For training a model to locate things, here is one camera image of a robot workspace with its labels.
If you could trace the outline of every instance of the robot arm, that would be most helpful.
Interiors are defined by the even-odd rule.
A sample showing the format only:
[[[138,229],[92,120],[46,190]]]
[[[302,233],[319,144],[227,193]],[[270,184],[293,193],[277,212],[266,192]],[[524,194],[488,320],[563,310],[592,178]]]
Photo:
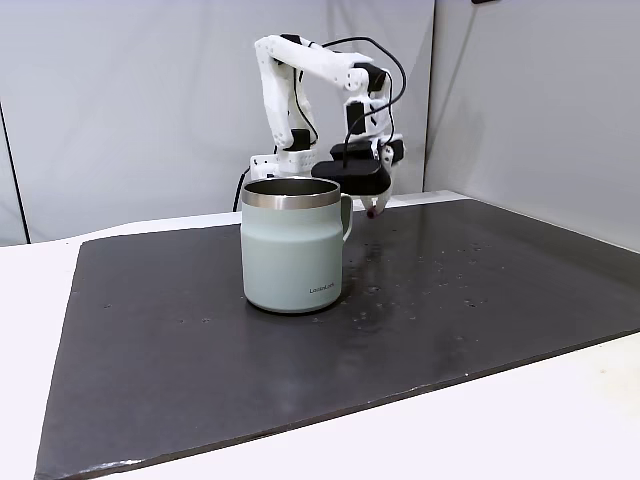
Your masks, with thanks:
[[[370,214],[380,213],[391,195],[391,165],[404,156],[402,136],[395,134],[387,108],[389,72],[374,66],[367,56],[333,52],[297,35],[270,35],[258,40],[255,49],[277,153],[252,157],[252,178],[308,174],[328,178],[340,183],[345,193],[360,195]],[[348,95],[344,119],[349,143],[331,149],[333,161],[316,161],[317,133],[300,81],[302,72]]]
[[[255,48],[267,119],[273,140],[281,149],[293,145],[289,112],[298,113],[297,108],[291,108],[291,103],[295,101],[294,70],[316,75],[340,89],[356,90],[359,86],[357,79],[362,73],[358,72],[360,69],[354,69],[354,65],[373,62],[371,58],[359,53],[332,52],[302,37],[294,37],[292,41],[279,35],[269,35],[258,40]],[[298,100],[303,113],[311,120],[309,102],[306,101],[301,83],[298,84]]]

